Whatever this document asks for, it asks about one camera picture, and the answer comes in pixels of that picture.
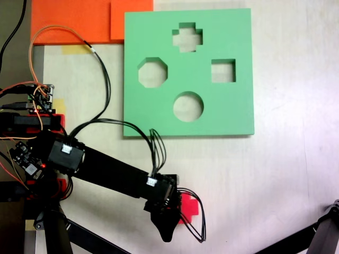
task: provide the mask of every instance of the orange wire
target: orange wire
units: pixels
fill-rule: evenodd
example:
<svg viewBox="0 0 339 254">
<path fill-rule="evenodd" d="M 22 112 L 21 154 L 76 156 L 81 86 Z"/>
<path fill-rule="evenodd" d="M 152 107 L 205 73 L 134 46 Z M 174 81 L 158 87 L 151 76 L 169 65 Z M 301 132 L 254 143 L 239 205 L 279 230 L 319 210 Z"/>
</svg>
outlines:
<svg viewBox="0 0 339 254">
<path fill-rule="evenodd" d="M 45 26 L 43 28 L 41 28 L 38 32 L 36 32 L 36 34 L 33 36 L 31 43 L 30 43 L 30 47 L 28 49 L 28 59 L 29 59 L 29 66 L 30 66 L 30 70 L 31 70 L 31 74 L 33 79 L 38 82 L 38 78 L 34 72 L 34 68 L 33 68 L 33 62 L 32 62 L 32 55 L 33 55 L 33 44 L 34 41 L 36 40 L 36 38 L 38 37 L 38 35 L 47 29 L 64 29 L 67 30 L 69 32 L 72 32 L 73 34 L 75 34 L 79 39 L 81 39 L 82 41 L 84 41 L 84 39 L 80 36 L 80 34 L 78 34 L 75 30 L 73 30 L 72 28 L 69 28 L 68 26 L 65 25 L 48 25 Z"/>
<path fill-rule="evenodd" d="M 5 89 L 3 89 L 3 90 L 0 91 L 0 94 L 2 94 L 4 91 L 6 91 L 6 90 L 8 90 L 8 89 L 10 89 L 10 88 L 12 88 L 12 87 L 15 87 L 15 86 L 18 86 L 18 85 L 25 85 L 25 84 L 37 84 L 38 87 L 40 87 L 40 86 L 47 87 L 46 85 L 44 85 L 44 84 L 42 84 L 42 83 L 39 83 L 39 82 L 37 82 L 37 81 L 25 81 L 25 82 L 16 83 L 16 84 L 14 84 L 14 85 L 11 85 L 11 86 L 9 86 L 9 87 L 6 87 Z M 41 88 L 40 88 L 40 91 L 41 91 L 44 95 L 46 95 L 46 93 L 45 93 Z"/>
<path fill-rule="evenodd" d="M 37 93 L 37 90 L 39 89 L 39 87 L 40 87 L 40 86 L 38 86 L 38 87 L 34 90 L 33 95 L 35 95 L 35 94 Z M 38 110 L 37 110 L 37 106 L 35 105 L 35 102 L 34 102 L 34 101 L 33 101 L 33 106 L 34 106 L 35 112 L 36 112 L 37 115 L 38 115 L 38 118 L 39 118 L 39 121 L 40 121 L 40 124 L 41 124 L 41 130 L 43 130 L 42 120 L 41 120 L 41 117 L 40 117 L 39 112 L 38 112 Z M 31 138 L 5 137 L 5 138 L 0 138 L 0 139 L 10 139 L 10 140 L 12 140 L 12 139 L 23 139 L 23 140 L 28 140 L 28 139 L 35 139 L 35 138 L 37 138 L 37 137 L 36 137 L 36 136 L 35 136 L 35 137 L 31 137 Z"/>
<path fill-rule="evenodd" d="M 15 180 L 17 180 L 19 183 L 21 183 L 23 186 L 25 186 L 25 184 L 23 182 L 21 182 L 18 178 L 16 178 L 15 176 L 13 176 L 6 168 L 5 166 L 1 163 L 0 161 L 0 166 L 7 172 L 7 174 L 9 174 L 10 176 L 12 176 Z"/>
</svg>

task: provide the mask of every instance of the wire bundle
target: wire bundle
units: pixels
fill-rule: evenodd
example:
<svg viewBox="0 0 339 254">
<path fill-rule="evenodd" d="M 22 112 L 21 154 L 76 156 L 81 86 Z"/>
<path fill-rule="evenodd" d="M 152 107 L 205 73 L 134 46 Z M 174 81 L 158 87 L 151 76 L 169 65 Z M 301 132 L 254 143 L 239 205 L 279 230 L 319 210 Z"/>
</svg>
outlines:
<svg viewBox="0 0 339 254">
<path fill-rule="evenodd" d="M 202 215 L 202 222 L 201 222 L 201 233 L 199 233 L 195 227 L 188 221 L 187 217 L 180 211 L 180 217 L 182 221 L 184 222 L 185 226 L 188 228 L 188 230 L 192 233 L 192 235 L 200 242 L 206 241 L 206 220 L 205 220 L 205 212 L 203 210 L 202 202 L 200 197 L 193 191 L 187 188 L 178 188 L 178 193 L 180 194 L 187 194 L 192 197 L 194 197 L 196 200 L 198 200 L 200 207 L 201 207 L 201 215 Z"/>
</svg>

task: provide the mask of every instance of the white table surface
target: white table surface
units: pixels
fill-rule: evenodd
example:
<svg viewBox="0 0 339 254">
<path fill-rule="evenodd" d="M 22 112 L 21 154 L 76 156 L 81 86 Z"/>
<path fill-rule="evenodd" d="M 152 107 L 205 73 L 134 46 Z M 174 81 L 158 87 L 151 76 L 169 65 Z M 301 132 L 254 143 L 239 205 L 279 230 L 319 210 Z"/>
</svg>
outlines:
<svg viewBox="0 0 339 254">
<path fill-rule="evenodd" d="M 155 0 L 156 11 L 211 8 L 252 9 L 255 135 L 165 139 L 162 169 L 201 197 L 207 241 L 178 226 L 164 243 L 144 199 L 82 180 L 74 179 L 62 202 L 68 218 L 131 253 L 255 253 L 314 223 L 339 198 L 339 1 Z M 122 119 L 123 46 L 95 48 L 112 81 L 104 117 Z M 65 99 L 68 132 L 103 107 L 103 76 L 92 55 L 45 47 L 43 81 Z M 124 140 L 119 126 L 88 126 L 77 137 L 150 171 L 145 141 Z M 44 245 L 39 232 L 36 253 L 46 253 Z"/>
</svg>

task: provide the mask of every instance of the orange foam board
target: orange foam board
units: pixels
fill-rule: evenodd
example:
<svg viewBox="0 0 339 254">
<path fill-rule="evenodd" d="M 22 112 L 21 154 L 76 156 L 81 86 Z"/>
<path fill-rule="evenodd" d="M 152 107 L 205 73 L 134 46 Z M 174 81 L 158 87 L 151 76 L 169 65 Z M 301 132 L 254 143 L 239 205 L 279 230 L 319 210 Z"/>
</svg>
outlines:
<svg viewBox="0 0 339 254">
<path fill-rule="evenodd" d="M 124 13 L 152 11 L 153 0 L 32 0 L 31 38 L 47 25 L 66 25 L 88 43 L 123 43 Z M 35 45 L 79 44 L 62 29 L 42 32 Z"/>
<path fill-rule="evenodd" d="M 111 0 L 32 0 L 31 38 L 47 25 L 66 25 L 89 43 L 109 43 Z M 42 32 L 34 44 L 79 44 L 72 33 L 52 29 Z"/>
<path fill-rule="evenodd" d="M 111 41 L 124 41 L 125 12 L 151 12 L 153 0 L 112 0 L 111 2 Z"/>
</svg>

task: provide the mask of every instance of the green foam board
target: green foam board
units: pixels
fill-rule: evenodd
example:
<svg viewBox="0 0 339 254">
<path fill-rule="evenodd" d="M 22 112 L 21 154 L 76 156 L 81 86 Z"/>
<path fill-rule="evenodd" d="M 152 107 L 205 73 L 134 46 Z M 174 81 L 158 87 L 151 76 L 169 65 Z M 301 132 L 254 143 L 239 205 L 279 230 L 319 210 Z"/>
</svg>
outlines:
<svg viewBox="0 0 339 254">
<path fill-rule="evenodd" d="M 180 52 L 172 36 L 191 25 L 202 33 L 202 45 L 195 52 Z M 146 88 L 138 70 L 154 59 L 167 67 L 167 79 L 160 87 Z M 234 82 L 212 82 L 211 65 L 222 62 L 234 64 Z M 203 112 L 193 122 L 183 122 L 173 112 L 183 93 L 197 94 L 203 102 Z M 161 135 L 254 134 L 251 10 L 126 13 L 124 120 Z M 126 126 L 123 133 L 138 135 Z"/>
</svg>

